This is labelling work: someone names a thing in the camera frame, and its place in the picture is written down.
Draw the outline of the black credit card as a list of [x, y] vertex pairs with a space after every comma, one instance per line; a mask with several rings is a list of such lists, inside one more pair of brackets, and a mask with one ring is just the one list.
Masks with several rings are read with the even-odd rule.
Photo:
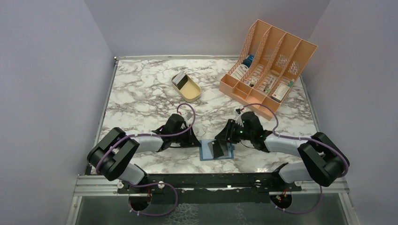
[[207, 144], [212, 158], [222, 157], [221, 148], [218, 140], [212, 140]]
[[229, 157], [230, 156], [230, 149], [229, 144], [226, 141], [219, 141], [219, 145], [222, 152], [222, 157]]

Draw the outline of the blue card holder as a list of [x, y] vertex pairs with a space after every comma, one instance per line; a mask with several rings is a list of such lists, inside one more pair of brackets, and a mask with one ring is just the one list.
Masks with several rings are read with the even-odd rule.
[[208, 140], [201, 140], [201, 147], [199, 148], [199, 152], [200, 152], [200, 160], [201, 161], [209, 161], [209, 160], [221, 160], [221, 159], [233, 159], [234, 158], [234, 153], [233, 151], [235, 150], [235, 147], [233, 144], [228, 143], [229, 144], [229, 149], [230, 149], [230, 156], [229, 157], [219, 157], [219, 158], [212, 158], [211, 154], [210, 154], [210, 150], [207, 146], [207, 144], [212, 141], [212, 139], [208, 139]]

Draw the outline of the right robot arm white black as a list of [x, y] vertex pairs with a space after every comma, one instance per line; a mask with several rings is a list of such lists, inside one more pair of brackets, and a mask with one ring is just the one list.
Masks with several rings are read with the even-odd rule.
[[296, 181], [314, 181], [328, 187], [343, 176], [348, 167], [347, 158], [322, 132], [311, 137], [284, 137], [265, 130], [254, 112], [240, 114], [236, 120], [229, 119], [225, 127], [215, 136], [218, 141], [236, 144], [249, 141], [255, 149], [263, 152], [280, 152], [301, 158], [301, 162], [285, 164], [275, 169], [271, 186], [284, 190]]

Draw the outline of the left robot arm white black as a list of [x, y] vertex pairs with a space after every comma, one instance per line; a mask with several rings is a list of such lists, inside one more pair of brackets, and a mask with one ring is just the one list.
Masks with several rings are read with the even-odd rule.
[[111, 129], [104, 138], [89, 152], [87, 161], [95, 167], [97, 173], [107, 180], [124, 180], [135, 192], [147, 188], [146, 172], [131, 163], [134, 154], [141, 152], [159, 152], [172, 148], [200, 147], [188, 120], [178, 114], [172, 114], [167, 122], [149, 135], [128, 137], [119, 127]]

